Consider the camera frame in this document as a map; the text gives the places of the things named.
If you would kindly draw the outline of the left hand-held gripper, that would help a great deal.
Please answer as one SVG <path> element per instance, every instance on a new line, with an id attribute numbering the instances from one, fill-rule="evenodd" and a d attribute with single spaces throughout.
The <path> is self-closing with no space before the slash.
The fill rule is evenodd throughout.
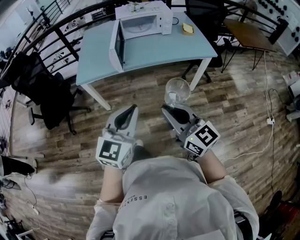
<path id="1" fill-rule="evenodd" d="M 100 164 L 125 169 L 132 163 L 135 148 L 143 146 L 141 140 L 135 139 L 138 113 L 137 105 L 133 104 L 109 116 L 97 142 L 96 160 Z"/>

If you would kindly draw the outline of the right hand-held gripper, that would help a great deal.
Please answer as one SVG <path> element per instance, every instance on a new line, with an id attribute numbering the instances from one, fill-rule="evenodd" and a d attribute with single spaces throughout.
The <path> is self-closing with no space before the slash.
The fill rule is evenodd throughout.
<path id="1" fill-rule="evenodd" d="M 202 157 L 220 138 L 210 121 L 197 117 L 187 105 L 162 105 L 165 120 L 179 136 L 180 146 L 197 157 Z"/>

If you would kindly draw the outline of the clear glass cup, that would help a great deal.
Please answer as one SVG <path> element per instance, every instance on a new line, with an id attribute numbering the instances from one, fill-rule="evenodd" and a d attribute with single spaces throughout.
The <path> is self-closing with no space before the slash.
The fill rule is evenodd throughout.
<path id="1" fill-rule="evenodd" d="M 183 104 L 190 97 L 188 82 L 182 78 L 172 78 L 165 86 L 165 103 L 171 107 Z"/>

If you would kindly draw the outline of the white microwave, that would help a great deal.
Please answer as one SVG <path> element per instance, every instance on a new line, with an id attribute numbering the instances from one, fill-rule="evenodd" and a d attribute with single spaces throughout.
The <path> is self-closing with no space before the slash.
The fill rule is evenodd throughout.
<path id="1" fill-rule="evenodd" d="M 129 12 L 126 5 L 115 8 L 109 59 L 118 72 L 124 71 L 126 40 L 153 34 L 169 35 L 172 32 L 173 11 L 161 0 L 144 4 L 144 10 L 136 13 Z"/>

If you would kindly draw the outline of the person's right forearm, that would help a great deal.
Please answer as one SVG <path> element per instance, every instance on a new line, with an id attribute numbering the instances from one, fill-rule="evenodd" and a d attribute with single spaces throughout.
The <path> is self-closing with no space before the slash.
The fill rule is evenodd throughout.
<path id="1" fill-rule="evenodd" d="M 209 184 L 221 180 L 228 175 L 226 168 L 212 150 L 207 151 L 202 157 L 199 157 L 197 163 Z"/>

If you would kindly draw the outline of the person's left forearm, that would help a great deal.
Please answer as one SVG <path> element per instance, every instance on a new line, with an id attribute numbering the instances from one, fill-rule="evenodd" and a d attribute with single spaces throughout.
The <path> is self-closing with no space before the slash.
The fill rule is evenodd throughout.
<path id="1" fill-rule="evenodd" d="M 121 203 L 124 199 L 122 185 L 123 171 L 105 166 L 100 199 L 106 203 Z"/>

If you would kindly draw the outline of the person's black trousers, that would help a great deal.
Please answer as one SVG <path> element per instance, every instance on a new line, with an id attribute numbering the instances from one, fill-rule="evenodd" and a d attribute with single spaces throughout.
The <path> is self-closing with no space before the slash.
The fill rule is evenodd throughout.
<path id="1" fill-rule="evenodd" d="M 136 140 L 133 148 L 132 163 L 150 158 L 152 158 L 152 155 L 144 148 L 143 141 L 140 139 Z"/>

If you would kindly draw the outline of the white table leg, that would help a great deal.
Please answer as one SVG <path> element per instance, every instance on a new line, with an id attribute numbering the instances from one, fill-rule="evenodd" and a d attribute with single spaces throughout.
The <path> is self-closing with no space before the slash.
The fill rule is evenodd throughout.
<path id="1" fill-rule="evenodd" d="M 111 106 L 108 102 L 96 91 L 96 89 L 91 84 L 83 84 L 81 87 L 89 93 L 102 107 L 106 110 L 111 110 Z"/>
<path id="2" fill-rule="evenodd" d="M 190 90 L 193 91 L 195 89 L 195 87 L 197 86 L 197 84 L 199 83 L 202 75 L 204 74 L 204 71 L 206 70 L 208 64 L 210 63 L 211 58 L 206 58 L 203 59 L 191 84 L 190 84 Z"/>

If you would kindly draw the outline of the black mesh office chair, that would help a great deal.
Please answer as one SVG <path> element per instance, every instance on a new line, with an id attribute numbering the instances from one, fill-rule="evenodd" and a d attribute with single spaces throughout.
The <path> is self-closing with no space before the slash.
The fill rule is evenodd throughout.
<path id="1" fill-rule="evenodd" d="M 42 119 L 47 129 L 52 130 L 66 119 L 69 131 L 76 135 L 69 113 L 91 111 L 87 106 L 74 106 L 76 95 L 81 95 L 82 91 L 77 88 L 72 93 L 70 84 L 59 72 L 50 73 L 37 52 L 30 55 L 18 53 L 8 67 L 7 78 L 14 90 L 40 106 L 40 114 L 35 114 L 32 108 L 29 110 L 31 125 L 35 119 Z"/>
<path id="2" fill-rule="evenodd" d="M 218 46 L 216 41 L 227 13 L 224 2 L 222 0 L 185 0 L 185 4 L 187 16 L 217 53 L 217 57 L 211 59 L 208 67 L 221 67 L 223 65 L 221 54 L 225 47 Z"/>

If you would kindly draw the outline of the yellow tray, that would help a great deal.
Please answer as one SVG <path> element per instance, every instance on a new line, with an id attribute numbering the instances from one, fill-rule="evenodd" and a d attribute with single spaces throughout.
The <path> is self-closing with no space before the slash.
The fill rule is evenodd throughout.
<path id="1" fill-rule="evenodd" d="M 192 33 L 192 34 L 190 34 L 190 33 L 186 33 L 186 32 L 184 32 L 183 31 L 183 34 L 184 35 L 187 35 L 187 36 L 192 36 L 192 35 L 194 35 L 195 34 L 195 30 L 194 30 L 194 33 Z"/>

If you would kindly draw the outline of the person's white shirt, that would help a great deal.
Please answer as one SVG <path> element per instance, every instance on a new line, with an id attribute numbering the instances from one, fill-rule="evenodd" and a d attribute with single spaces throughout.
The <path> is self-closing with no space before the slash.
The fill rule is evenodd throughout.
<path id="1" fill-rule="evenodd" d="M 122 177 L 124 199 L 99 199 L 86 240 L 244 240 L 236 217 L 259 233 L 259 218 L 234 178 L 208 183 L 195 162 L 172 156 L 132 163 Z"/>

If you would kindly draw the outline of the wooden side table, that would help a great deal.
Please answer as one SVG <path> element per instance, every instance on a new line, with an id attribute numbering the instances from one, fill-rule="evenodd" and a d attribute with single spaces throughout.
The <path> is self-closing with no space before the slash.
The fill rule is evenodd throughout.
<path id="1" fill-rule="evenodd" d="M 230 31 L 232 36 L 239 42 L 239 45 L 235 47 L 231 58 L 225 64 L 228 51 L 226 49 L 225 59 L 221 72 L 223 72 L 226 69 L 229 62 L 232 60 L 233 56 L 235 55 L 240 46 L 243 49 L 255 51 L 254 64 L 252 68 L 253 70 L 256 68 L 258 62 L 266 52 L 275 51 L 271 42 L 267 39 L 267 37 L 262 33 L 262 31 L 258 27 L 249 23 L 239 22 L 232 19 L 224 19 L 223 24 Z"/>

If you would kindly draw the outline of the pale blue artificial flowers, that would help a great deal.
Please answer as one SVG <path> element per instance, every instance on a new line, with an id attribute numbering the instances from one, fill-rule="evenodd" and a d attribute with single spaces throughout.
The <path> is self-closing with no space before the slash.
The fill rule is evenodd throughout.
<path id="1" fill-rule="evenodd" d="M 141 10 L 144 10 L 145 4 L 140 2 L 129 1 L 126 5 L 129 12 L 136 13 Z"/>

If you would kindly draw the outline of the white cardboard box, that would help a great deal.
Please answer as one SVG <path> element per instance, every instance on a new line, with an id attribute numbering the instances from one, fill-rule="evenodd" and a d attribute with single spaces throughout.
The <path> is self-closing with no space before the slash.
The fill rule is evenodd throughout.
<path id="1" fill-rule="evenodd" d="M 292 99 L 300 95 L 300 72 L 292 71 L 284 75 L 283 79 Z"/>

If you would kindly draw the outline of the white panel with black knobs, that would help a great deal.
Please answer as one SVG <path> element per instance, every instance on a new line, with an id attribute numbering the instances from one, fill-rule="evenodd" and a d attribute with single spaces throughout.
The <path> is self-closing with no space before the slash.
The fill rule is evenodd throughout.
<path id="1" fill-rule="evenodd" d="M 300 45 L 300 3 L 296 0 L 254 0 L 257 11 L 276 23 L 288 26 L 277 40 L 284 53 L 290 55 Z"/>

